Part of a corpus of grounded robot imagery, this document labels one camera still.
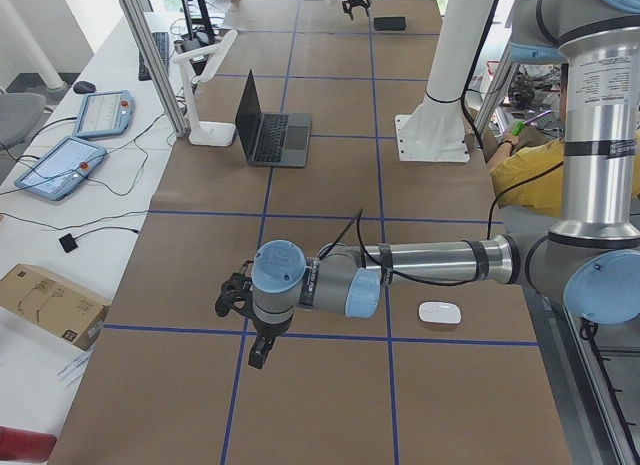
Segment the black mouse pad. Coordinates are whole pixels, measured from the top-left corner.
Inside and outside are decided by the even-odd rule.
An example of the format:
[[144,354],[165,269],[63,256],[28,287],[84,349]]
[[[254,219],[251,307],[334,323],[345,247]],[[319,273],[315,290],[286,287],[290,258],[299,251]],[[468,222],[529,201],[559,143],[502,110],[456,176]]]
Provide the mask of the black mouse pad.
[[405,31],[407,27],[404,16],[386,16],[374,18],[374,29],[376,31]]

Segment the grey laptop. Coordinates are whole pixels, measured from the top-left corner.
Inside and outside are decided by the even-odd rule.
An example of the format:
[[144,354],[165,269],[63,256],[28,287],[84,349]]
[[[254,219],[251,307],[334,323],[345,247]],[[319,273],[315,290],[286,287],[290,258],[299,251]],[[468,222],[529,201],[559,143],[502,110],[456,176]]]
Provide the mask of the grey laptop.
[[249,70],[235,126],[250,166],[304,168],[311,123],[307,113],[263,113]]

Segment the white computer mouse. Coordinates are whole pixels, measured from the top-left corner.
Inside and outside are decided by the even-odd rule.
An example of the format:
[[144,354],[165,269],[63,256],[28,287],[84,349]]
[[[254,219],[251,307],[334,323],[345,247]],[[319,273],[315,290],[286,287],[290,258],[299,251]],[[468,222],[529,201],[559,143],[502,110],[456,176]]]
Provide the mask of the white computer mouse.
[[438,325],[454,325],[461,323],[460,308],[450,302],[426,301],[418,307],[418,317],[422,322]]

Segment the black computer mouse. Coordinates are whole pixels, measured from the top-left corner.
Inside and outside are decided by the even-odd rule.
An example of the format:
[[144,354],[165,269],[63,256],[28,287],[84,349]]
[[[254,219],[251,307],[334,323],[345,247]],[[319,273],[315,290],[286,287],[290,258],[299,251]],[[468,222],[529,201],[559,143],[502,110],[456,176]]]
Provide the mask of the black computer mouse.
[[88,82],[88,81],[77,81],[74,85],[72,90],[76,93],[76,94],[90,94],[90,93],[94,93],[96,91],[96,85]]

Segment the brown paper table cover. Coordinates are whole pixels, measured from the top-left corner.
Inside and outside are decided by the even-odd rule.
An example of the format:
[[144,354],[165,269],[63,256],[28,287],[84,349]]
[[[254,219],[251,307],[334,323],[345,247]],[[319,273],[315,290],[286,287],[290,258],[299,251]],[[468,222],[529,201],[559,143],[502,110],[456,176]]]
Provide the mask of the brown paper table cover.
[[267,109],[313,117],[303,169],[246,165],[242,148],[176,142],[71,406],[55,464],[567,464],[570,452],[522,291],[464,278],[394,282],[371,319],[344,305],[359,266],[334,250],[313,305],[262,369],[249,321],[213,309],[221,283],[274,239],[306,255],[358,209],[363,239],[484,237],[481,152],[404,162],[393,119],[424,86],[440,31],[430,0],[378,1],[408,18],[381,34],[329,0],[239,0],[221,73],[197,94],[234,116],[248,71]]

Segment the brown cardboard box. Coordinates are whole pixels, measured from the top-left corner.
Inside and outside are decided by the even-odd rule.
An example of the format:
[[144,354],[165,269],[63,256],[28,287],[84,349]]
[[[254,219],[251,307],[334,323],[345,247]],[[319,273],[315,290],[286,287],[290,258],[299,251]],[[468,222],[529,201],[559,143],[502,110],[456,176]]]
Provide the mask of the brown cardboard box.
[[96,341],[111,301],[43,267],[15,265],[1,279],[1,306],[39,328],[89,349]]

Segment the small black square sensor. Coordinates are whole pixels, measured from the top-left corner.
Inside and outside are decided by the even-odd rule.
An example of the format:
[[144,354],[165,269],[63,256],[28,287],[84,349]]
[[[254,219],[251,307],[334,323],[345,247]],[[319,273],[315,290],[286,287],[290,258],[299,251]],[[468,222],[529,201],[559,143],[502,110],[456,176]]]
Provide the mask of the small black square sensor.
[[78,238],[74,237],[71,233],[61,236],[58,241],[65,253],[70,253],[79,247]]

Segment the person in yellow shirt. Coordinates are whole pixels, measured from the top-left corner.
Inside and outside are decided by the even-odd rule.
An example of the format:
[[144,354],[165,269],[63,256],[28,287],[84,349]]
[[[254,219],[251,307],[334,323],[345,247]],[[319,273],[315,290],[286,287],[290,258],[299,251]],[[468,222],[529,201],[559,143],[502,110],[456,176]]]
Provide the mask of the person in yellow shirt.
[[563,138],[534,147],[516,149],[524,132],[505,133],[497,151],[489,160],[489,168],[498,206],[520,206],[532,212],[558,218],[561,215],[563,170],[557,168],[513,190],[506,189],[537,176],[564,158]]

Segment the blue teach pendant near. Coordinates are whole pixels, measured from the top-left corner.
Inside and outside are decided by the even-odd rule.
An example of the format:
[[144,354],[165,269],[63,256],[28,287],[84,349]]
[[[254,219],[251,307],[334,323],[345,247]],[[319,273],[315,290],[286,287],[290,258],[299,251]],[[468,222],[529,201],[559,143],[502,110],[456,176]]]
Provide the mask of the blue teach pendant near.
[[35,165],[30,165],[14,185],[47,200],[61,200],[101,164],[106,154],[107,150],[99,144],[65,137]]

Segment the blue teach pendant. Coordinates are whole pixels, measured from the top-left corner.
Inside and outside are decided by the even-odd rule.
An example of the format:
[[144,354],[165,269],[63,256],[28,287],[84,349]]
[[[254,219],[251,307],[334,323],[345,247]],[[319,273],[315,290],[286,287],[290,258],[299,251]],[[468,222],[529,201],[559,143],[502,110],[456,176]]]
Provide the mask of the blue teach pendant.
[[73,135],[84,139],[119,136],[132,122],[135,101],[128,90],[84,96]]
[[65,137],[35,165],[30,165],[14,185],[47,200],[61,200],[101,164],[106,154],[107,150],[99,144]]

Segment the blue teach pendant far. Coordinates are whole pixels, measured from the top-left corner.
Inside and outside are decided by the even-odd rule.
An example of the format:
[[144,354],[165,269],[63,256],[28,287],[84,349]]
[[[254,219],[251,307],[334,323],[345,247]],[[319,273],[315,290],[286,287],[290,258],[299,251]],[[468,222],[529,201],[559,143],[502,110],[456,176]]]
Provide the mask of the blue teach pendant far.
[[135,101],[128,90],[84,96],[73,135],[84,139],[119,136],[132,122]]

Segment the red object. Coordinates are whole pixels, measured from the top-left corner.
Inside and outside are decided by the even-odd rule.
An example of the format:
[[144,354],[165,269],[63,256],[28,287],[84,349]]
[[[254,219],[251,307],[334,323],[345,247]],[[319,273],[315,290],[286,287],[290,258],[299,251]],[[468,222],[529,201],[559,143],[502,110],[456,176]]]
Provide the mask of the red object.
[[53,434],[1,427],[1,460],[44,463],[57,443]]

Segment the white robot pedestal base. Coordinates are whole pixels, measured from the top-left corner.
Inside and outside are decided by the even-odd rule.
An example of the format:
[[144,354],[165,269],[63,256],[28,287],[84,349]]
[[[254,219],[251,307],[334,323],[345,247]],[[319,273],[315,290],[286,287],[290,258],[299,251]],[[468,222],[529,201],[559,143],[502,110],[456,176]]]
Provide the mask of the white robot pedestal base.
[[466,163],[462,106],[481,38],[499,0],[448,0],[424,99],[395,117],[399,159]]

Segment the aluminium frame post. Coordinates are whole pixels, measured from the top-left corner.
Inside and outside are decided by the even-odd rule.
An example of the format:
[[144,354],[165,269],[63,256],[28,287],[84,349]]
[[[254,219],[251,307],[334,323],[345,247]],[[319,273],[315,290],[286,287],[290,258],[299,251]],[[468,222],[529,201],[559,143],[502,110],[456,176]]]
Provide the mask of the aluminium frame post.
[[140,0],[119,0],[121,9],[129,24],[133,38],[141,52],[152,82],[160,99],[161,105],[167,115],[177,137],[186,135],[187,127],[183,114],[175,99],[168,73],[157,51],[152,33],[146,21],[146,17]]

